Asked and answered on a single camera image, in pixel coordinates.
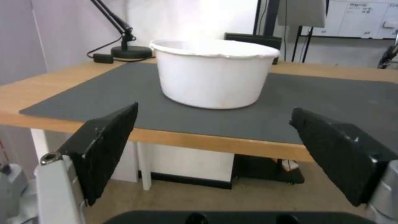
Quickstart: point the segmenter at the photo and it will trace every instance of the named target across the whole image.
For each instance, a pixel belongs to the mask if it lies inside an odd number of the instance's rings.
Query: gray fabric
[[[233,110],[200,109],[164,96],[156,65],[130,63],[20,112],[86,121],[138,102],[138,128],[301,143],[289,126],[291,112],[299,106],[356,124],[398,151],[397,99],[394,83],[269,74],[255,104]]]

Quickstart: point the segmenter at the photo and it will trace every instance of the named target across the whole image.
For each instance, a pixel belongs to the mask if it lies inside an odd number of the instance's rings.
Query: black box
[[[241,33],[225,33],[224,39],[261,44],[264,46],[276,48],[278,50],[281,49],[281,44],[282,44],[282,38],[279,37],[241,34]],[[278,63],[278,58],[275,58],[272,64],[276,65],[277,63]]]

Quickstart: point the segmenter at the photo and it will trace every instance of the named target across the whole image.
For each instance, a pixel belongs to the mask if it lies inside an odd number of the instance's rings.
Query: lamp arm
[[[126,29],[120,25],[121,19],[112,13],[108,7],[101,0],[91,0],[91,2],[98,8],[99,11],[112,23],[112,25],[118,30],[120,34],[124,34]]]

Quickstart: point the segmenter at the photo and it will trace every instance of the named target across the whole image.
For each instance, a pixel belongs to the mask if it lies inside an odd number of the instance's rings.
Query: floor
[[[341,211],[364,214],[353,207],[315,163],[300,163],[304,184],[241,178],[232,190],[153,181],[149,191],[141,182],[111,180],[93,207],[86,209],[87,224],[102,223],[129,210]]]

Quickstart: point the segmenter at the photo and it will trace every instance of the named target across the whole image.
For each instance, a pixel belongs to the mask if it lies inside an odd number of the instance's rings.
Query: bowl rim
[[[178,49],[178,48],[172,48],[172,47],[165,47],[161,46],[160,44],[162,42],[195,42],[195,41],[201,41],[201,42],[235,42],[239,43],[241,45],[251,45],[253,47],[256,45],[256,47],[262,48],[263,51],[267,52],[259,52],[259,53],[246,53],[246,54],[226,54],[226,53],[212,53],[212,52],[194,52],[194,51],[188,51],[184,49]],[[222,57],[222,58],[235,58],[235,59],[251,59],[251,58],[276,58],[279,57],[280,51],[276,48],[273,47],[268,47],[256,43],[247,43],[247,42],[241,42],[241,41],[234,41],[234,40],[221,40],[221,39],[189,39],[189,40],[181,40],[181,39],[158,39],[158,40],[152,40],[149,44],[149,47],[152,50],[155,51],[162,51],[166,53],[171,53],[171,54],[176,54],[176,55],[189,55],[189,56],[202,56],[202,57]]]

